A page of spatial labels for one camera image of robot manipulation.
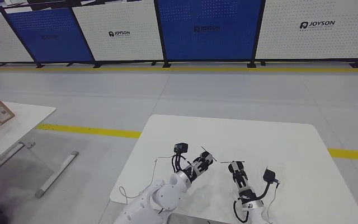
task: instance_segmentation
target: joyson logo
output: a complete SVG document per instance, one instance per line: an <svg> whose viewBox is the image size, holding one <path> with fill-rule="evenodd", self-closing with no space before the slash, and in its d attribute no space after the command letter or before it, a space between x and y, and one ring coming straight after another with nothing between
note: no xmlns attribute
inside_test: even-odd
<svg viewBox="0 0 358 224"><path fill-rule="evenodd" d="M108 34L111 38L123 38L130 36L129 31L109 31Z"/></svg>
<svg viewBox="0 0 358 224"><path fill-rule="evenodd" d="M220 26L194 26L194 32L211 32L220 30Z"/></svg>
<svg viewBox="0 0 358 224"><path fill-rule="evenodd" d="M41 35L41 39L43 40L53 40L57 39L58 37L58 35Z"/></svg>
<svg viewBox="0 0 358 224"><path fill-rule="evenodd" d="M302 22L300 29L330 30L336 21Z"/></svg>

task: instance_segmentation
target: yellow floor line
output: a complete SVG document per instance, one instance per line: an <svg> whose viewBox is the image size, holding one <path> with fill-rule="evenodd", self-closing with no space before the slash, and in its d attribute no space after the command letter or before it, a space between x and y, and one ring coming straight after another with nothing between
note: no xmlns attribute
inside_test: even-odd
<svg viewBox="0 0 358 224"><path fill-rule="evenodd" d="M329 154L334 158L349 158L358 160L358 150L341 150L337 148L329 148Z"/></svg>
<svg viewBox="0 0 358 224"><path fill-rule="evenodd" d="M37 72L47 72L47 71L87 71L87 72L97 72L97 71L182 71L182 72L351 72L357 73L358 69L354 68L238 68L238 67L171 67L171 68L162 68L162 67L101 67L101 68L76 68L76 67L64 67L64 68L51 68L44 67L41 69L37 68L0 68L0 71L37 71Z"/></svg>
<svg viewBox="0 0 358 224"><path fill-rule="evenodd" d="M88 128L88 127L75 127L67 125L56 124L40 124L36 129L39 130L54 130L57 132L72 132L81 134L96 134L101 136L115 136L123 138L139 138L141 132L132 130L116 130L116 129L103 129L103 128ZM358 160L358 150L341 150L337 148L329 148L329 154L334 158L348 158Z"/></svg>
<svg viewBox="0 0 358 224"><path fill-rule="evenodd" d="M55 130L58 132L72 132L81 134L97 134L101 136L116 136L124 138L139 138L141 132L135 132L132 130L115 130L115 129L102 129L102 128L87 128L87 127L75 127L67 125L56 124L40 124L36 129L40 130Z"/></svg>

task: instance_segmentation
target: blue panel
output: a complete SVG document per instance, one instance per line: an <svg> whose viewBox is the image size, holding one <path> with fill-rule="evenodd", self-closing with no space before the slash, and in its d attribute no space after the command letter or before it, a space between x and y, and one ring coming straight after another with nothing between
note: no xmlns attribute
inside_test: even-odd
<svg viewBox="0 0 358 224"><path fill-rule="evenodd" d="M250 59L261 0L158 0L168 60Z"/></svg>
<svg viewBox="0 0 358 224"><path fill-rule="evenodd" d="M8 15L38 62L84 62L91 55L68 8Z"/></svg>

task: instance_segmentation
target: table leg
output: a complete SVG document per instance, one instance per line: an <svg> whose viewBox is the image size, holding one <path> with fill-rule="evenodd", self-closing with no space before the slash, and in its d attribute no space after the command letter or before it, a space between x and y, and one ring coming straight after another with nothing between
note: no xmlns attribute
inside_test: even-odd
<svg viewBox="0 0 358 224"><path fill-rule="evenodd" d="M3 158L0 159L0 166L3 165L13 155L15 155L15 153L18 152L23 146L25 146L23 143L19 143L14 146L7 154L5 154Z"/></svg>
<svg viewBox="0 0 358 224"><path fill-rule="evenodd" d="M59 175L66 169L66 167L72 162L72 160L78 155L77 151L73 151L66 160L62 163L61 168L45 182L45 184L36 192L35 197L41 198L47 189L55 182L55 180L59 177Z"/></svg>

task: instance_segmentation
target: cardboard box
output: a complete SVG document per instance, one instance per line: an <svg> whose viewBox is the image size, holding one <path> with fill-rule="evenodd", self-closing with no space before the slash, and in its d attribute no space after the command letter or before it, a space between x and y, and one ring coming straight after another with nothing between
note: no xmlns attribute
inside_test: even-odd
<svg viewBox="0 0 358 224"><path fill-rule="evenodd" d="M0 101L0 126L14 116L15 114L3 102Z"/></svg>

